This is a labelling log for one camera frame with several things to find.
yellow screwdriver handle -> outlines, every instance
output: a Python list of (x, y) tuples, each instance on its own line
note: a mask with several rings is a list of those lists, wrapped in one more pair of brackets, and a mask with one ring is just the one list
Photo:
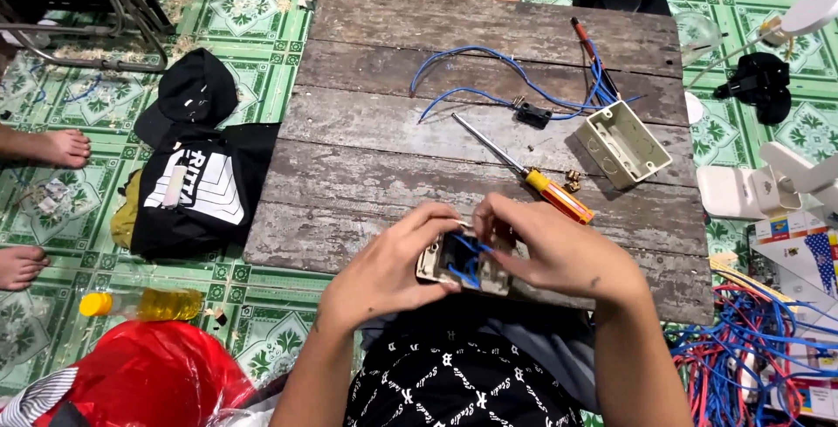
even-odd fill
[(553, 207), (565, 213), (580, 224), (588, 224), (593, 219), (593, 211), (581, 204), (576, 198), (565, 192), (553, 180), (536, 169), (530, 170), (525, 181), (536, 189)]

screwdriver shaft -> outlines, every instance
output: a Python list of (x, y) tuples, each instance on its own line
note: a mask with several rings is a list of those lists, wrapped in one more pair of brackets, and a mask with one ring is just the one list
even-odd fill
[(526, 174), (527, 170), (524, 168), (524, 165), (518, 163), (518, 160), (515, 160), (514, 158), (510, 157), (509, 154), (504, 152), (500, 147), (496, 146), (495, 143), (488, 140), (488, 138), (485, 135), (477, 131), (474, 127), (471, 126), (471, 124), (467, 123), (456, 112), (451, 113), (451, 117), (453, 117), (457, 122), (462, 124), (468, 132), (471, 132), (472, 135), (474, 135), (478, 141), (482, 142), (486, 147), (488, 147), (489, 150), (498, 154), (498, 156), (502, 158), (507, 164), (509, 164), (509, 166), (515, 169), (516, 172), (518, 172), (521, 175)]

striped fabric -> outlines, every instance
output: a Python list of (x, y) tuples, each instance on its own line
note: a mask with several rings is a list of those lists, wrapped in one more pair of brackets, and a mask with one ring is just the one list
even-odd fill
[(73, 386), (78, 368), (65, 368), (33, 382), (0, 412), (0, 427), (30, 427)]

yellow cloth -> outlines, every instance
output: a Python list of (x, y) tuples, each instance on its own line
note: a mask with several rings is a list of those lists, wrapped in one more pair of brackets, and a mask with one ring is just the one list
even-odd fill
[(131, 234), (134, 231), (134, 221), (137, 220), (137, 205), (140, 201), (140, 175), (138, 170), (125, 187), (125, 204), (122, 205), (110, 219), (110, 237), (119, 247), (131, 250)]

tattoo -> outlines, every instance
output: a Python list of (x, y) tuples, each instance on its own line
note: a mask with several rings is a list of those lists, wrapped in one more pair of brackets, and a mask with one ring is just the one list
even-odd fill
[(314, 322), (312, 322), (312, 331), (320, 332), (320, 328), (317, 326), (318, 320), (320, 320), (320, 306), (317, 307), (317, 312), (314, 313)]

